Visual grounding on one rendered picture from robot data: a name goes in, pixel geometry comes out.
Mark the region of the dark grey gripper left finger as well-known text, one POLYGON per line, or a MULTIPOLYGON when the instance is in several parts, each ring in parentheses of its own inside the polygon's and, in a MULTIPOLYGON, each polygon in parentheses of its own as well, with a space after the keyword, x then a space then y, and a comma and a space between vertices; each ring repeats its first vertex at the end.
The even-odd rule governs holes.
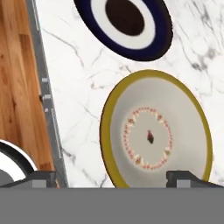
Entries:
POLYGON ((56 186, 55 171, 34 171, 22 180, 1 185, 1 188, 55 188, 56 186))

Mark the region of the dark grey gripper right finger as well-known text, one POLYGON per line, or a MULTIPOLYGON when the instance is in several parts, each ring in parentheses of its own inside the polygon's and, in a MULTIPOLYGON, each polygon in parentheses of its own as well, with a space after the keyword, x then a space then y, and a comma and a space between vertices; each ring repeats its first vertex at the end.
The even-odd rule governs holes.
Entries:
POLYGON ((170 188, 221 188, 221 185, 201 180, 189 171, 168 171, 166 179, 166 187, 170 188))

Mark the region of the grey cabinet front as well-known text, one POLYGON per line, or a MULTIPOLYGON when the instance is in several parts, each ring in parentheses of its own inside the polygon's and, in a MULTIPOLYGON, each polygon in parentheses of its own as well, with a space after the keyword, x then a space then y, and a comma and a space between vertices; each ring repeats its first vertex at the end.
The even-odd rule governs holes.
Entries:
POLYGON ((46 65, 46 56, 41 37, 36 0, 25 0, 25 3, 28 11, 28 18, 30 21, 30 30, 38 69, 40 99, 45 113, 47 130, 52 148, 53 165, 56 169, 56 178, 58 180, 59 186, 62 188, 66 188, 68 187, 68 183, 63 158, 63 148, 61 146, 59 127, 53 103, 53 93, 46 65))

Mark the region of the white and black round object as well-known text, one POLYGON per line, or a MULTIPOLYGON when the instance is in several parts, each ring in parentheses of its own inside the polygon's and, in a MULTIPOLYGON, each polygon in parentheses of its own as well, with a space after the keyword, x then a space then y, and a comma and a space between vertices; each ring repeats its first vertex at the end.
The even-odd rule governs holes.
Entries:
POLYGON ((37 169, 22 149, 0 139, 0 186, 23 180, 37 169))

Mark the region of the yellow-rimmed grey plate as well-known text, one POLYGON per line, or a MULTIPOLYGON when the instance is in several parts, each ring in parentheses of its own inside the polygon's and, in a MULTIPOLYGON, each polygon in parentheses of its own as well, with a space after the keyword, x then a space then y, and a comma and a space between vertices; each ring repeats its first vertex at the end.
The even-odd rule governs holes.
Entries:
POLYGON ((115 86, 101 114, 100 143, 116 187, 164 187, 168 171, 210 177, 205 114, 182 82, 161 71, 138 71, 115 86))

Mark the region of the blue-rimmed white plate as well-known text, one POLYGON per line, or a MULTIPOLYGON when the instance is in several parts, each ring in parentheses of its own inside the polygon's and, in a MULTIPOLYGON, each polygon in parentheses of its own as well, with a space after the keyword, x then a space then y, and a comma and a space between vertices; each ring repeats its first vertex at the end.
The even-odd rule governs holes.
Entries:
POLYGON ((164 0, 73 0, 87 28, 113 52, 136 61, 162 57, 172 43, 164 0))

